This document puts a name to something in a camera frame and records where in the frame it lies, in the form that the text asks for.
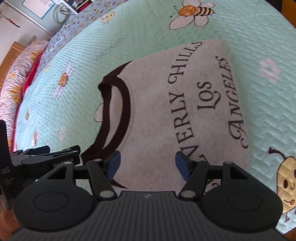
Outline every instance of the mattress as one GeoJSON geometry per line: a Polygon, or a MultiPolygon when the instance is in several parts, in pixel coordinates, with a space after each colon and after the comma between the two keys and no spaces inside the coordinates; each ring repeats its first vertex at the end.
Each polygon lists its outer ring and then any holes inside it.
{"type": "MultiPolygon", "coordinates": [[[[284,159],[296,156],[296,30],[264,0],[212,2],[215,13],[207,16],[208,22],[194,16],[191,22],[171,23],[184,7],[179,0],[129,0],[107,21],[103,21],[107,15],[94,21],[55,55],[28,88],[18,114],[15,147],[49,145],[56,151],[80,145],[84,151],[100,129],[94,116],[102,104],[97,86],[104,75],[152,53],[219,39],[232,62],[246,116],[248,171],[275,192],[287,187],[285,180],[290,187],[296,167],[293,159],[284,159]]],[[[294,198],[292,189],[288,194],[294,198]]],[[[296,226],[294,211],[288,211],[289,220],[282,215],[277,226],[281,233],[296,226]]]]}

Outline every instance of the silver screw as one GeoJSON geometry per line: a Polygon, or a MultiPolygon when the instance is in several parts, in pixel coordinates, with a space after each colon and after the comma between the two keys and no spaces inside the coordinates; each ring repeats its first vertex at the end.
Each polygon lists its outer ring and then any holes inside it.
{"type": "Polygon", "coordinates": [[[186,190],[186,191],[181,192],[181,196],[185,197],[185,198],[192,198],[195,195],[196,195],[195,192],[191,191],[191,190],[186,190]]]}
{"type": "Polygon", "coordinates": [[[109,190],[101,191],[100,196],[103,198],[110,198],[110,197],[114,196],[114,192],[109,191],[109,190]]]}

